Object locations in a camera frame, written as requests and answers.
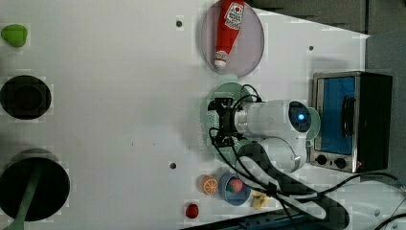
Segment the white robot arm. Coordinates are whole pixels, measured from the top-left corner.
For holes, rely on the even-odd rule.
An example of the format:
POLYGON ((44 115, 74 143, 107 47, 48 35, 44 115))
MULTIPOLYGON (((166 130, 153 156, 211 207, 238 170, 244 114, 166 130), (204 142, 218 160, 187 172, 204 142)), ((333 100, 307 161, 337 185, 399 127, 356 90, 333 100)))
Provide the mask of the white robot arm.
POLYGON ((330 230, 350 225, 350 214, 342 204, 291 176, 305 164, 306 135, 312 125, 303 103, 214 98, 207 114, 215 120, 208 127, 214 153, 245 185, 330 230))

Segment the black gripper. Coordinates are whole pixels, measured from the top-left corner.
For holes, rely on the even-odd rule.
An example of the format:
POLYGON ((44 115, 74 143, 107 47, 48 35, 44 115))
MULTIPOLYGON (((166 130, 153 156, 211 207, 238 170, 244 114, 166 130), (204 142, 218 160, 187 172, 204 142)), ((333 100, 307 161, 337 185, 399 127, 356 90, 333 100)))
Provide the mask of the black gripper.
POLYGON ((218 148, 232 147, 241 140, 235 127, 235 111, 232 109, 233 98, 214 98, 208 104, 209 111, 220 111, 219 128, 210 127, 209 136, 212 145, 218 148))

